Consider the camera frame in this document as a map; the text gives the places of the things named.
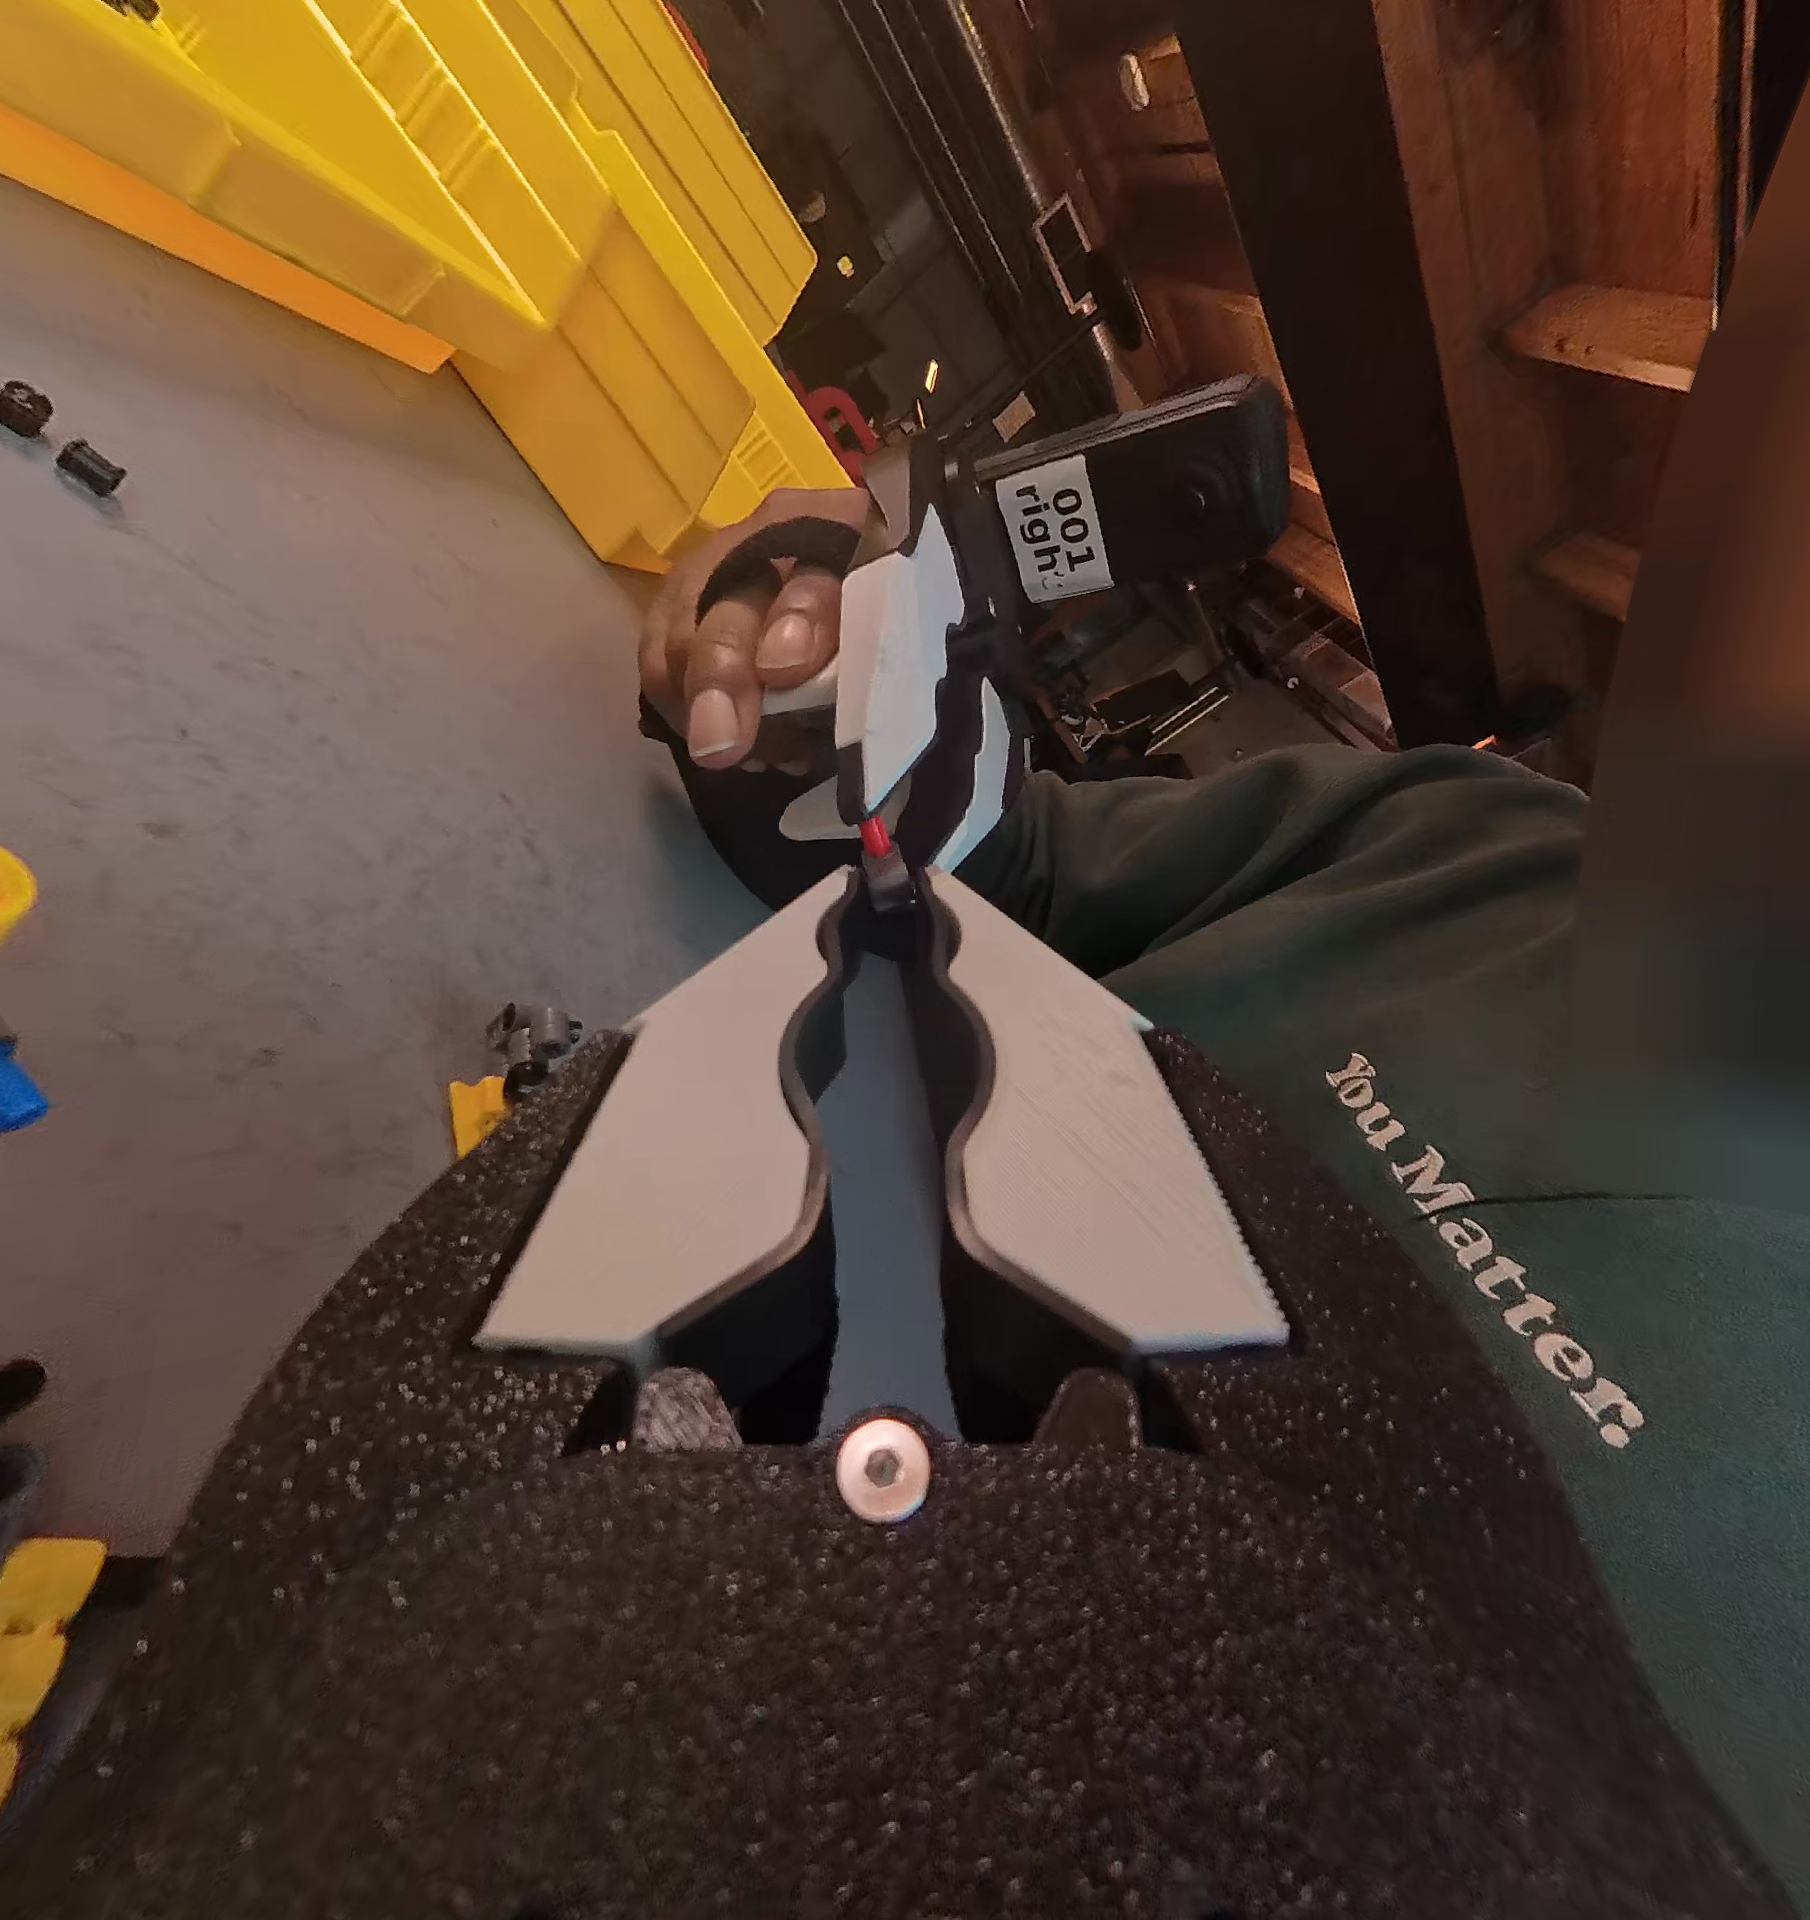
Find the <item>empty yellow storage bin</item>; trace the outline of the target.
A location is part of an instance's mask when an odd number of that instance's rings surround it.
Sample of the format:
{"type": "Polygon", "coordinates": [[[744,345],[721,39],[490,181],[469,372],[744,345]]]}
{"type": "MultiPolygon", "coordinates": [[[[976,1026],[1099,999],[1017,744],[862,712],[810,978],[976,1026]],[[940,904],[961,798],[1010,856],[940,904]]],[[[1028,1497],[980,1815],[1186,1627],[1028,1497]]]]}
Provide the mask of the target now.
{"type": "Polygon", "coordinates": [[[664,2],[315,5],[527,290],[576,254],[524,357],[452,367],[603,560],[847,489],[773,361],[816,254],[664,2]]]}

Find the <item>yellow lego subassembly with rack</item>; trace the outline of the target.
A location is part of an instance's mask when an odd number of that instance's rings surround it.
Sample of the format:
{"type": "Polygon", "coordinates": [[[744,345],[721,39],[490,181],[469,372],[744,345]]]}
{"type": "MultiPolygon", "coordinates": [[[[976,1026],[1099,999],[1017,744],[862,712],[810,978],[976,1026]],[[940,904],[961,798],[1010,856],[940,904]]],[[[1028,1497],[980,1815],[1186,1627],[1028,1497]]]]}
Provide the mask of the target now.
{"type": "MultiPolygon", "coordinates": [[[[0,1499],[0,1815],[54,1770],[32,1727],[69,1660],[71,1625],[139,1631],[190,1609],[187,1640],[244,1664],[399,1524],[485,1479],[557,1454],[597,1391],[564,1363],[512,1363],[478,1330],[512,1247],[589,1125],[630,1037],[597,1031],[373,1236],[244,1403],[172,1549],[114,1590],[100,1542],[26,1539],[23,1485],[0,1499]]],[[[0,1369],[20,1376],[26,1363],[0,1369]]],[[[23,1479],[26,1449],[0,1449],[23,1479]]]]}

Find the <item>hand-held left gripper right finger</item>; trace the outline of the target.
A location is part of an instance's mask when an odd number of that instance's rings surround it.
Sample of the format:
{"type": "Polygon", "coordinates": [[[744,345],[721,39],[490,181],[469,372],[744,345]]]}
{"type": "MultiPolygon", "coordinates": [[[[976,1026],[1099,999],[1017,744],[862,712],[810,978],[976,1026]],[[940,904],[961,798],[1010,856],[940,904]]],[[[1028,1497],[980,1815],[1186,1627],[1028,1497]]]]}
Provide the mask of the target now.
{"type": "Polygon", "coordinates": [[[1034,1427],[1083,1369],[1137,1385],[1163,1363],[1292,1344],[1153,1040],[955,873],[920,876],[920,1081],[964,1427],[1034,1427]]]}

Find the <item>pile of small lego pins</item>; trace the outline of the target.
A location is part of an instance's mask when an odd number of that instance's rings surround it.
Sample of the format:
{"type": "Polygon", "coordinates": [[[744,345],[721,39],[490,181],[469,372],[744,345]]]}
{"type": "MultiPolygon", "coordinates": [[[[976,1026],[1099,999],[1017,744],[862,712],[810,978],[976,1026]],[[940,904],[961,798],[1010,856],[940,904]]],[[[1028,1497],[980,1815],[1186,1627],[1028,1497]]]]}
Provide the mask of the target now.
{"type": "MultiPolygon", "coordinates": [[[[54,445],[54,400],[26,385],[6,379],[0,385],[0,428],[39,449],[54,445]]],[[[124,485],[129,467],[111,460],[87,437],[66,437],[54,445],[54,467],[78,482],[91,497],[115,497],[124,485]]]]}

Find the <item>person's right hand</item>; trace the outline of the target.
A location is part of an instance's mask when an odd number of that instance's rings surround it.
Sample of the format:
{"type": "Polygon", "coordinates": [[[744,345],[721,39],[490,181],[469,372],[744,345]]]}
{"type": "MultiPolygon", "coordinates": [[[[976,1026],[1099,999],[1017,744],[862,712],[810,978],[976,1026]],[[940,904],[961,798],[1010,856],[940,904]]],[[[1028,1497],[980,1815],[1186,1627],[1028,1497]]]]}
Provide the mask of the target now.
{"type": "Polygon", "coordinates": [[[840,577],[810,557],[734,551],[774,518],[749,518],[707,540],[652,594],[639,642],[640,698],[704,773],[773,770],[815,779],[829,727],[815,716],[765,716],[765,698],[819,677],[840,653],[840,577]]]}

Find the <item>person's green sweatshirt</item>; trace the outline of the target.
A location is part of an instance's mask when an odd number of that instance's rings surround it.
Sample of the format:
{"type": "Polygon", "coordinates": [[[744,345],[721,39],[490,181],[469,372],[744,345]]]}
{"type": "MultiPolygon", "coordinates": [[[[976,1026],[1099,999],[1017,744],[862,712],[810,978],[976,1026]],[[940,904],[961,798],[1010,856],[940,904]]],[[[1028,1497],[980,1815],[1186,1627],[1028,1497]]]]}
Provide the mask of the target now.
{"type": "Polygon", "coordinates": [[[1381,1417],[1310,1423],[1457,1543],[1497,1670],[1541,1687],[1600,1867],[1487,1918],[1810,1918],[1810,199],[1761,227],[1681,410],[1612,674],[1573,896],[1487,935],[1336,947],[1253,908],[1104,978],[1384,1227],[1299,1360],[1381,1417]]]}

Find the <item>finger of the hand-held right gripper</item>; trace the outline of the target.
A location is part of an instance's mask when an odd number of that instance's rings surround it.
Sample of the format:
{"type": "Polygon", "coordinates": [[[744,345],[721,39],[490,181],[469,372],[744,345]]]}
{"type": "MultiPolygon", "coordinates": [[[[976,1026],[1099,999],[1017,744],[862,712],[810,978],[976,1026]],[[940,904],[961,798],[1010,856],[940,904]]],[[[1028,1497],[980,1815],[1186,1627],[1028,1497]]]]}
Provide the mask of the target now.
{"type": "Polygon", "coordinates": [[[853,567],[840,594],[840,653],[819,677],[774,695],[777,716],[831,716],[850,764],[850,816],[838,788],[816,780],[777,819],[786,843],[853,843],[879,813],[903,843],[923,843],[923,758],[941,721],[976,707],[977,674],[949,662],[967,621],[967,585],[949,540],[917,540],[853,567]]]}
{"type": "Polygon", "coordinates": [[[941,721],[935,747],[923,758],[926,870],[956,870],[1002,822],[1020,797],[1017,712],[980,677],[976,707],[941,721]]]}

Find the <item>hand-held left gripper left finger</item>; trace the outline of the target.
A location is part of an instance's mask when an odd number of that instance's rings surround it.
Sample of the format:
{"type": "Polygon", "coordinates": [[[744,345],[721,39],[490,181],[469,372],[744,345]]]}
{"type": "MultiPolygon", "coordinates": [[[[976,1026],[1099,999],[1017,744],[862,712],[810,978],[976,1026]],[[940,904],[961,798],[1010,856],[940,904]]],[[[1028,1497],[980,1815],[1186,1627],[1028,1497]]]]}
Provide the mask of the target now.
{"type": "Polygon", "coordinates": [[[844,1066],[831,870],[625,1026],[475,1344],[712,1381],[744,1436],[810,1436],[838,1341],[819,1093],[844,1066]]]}

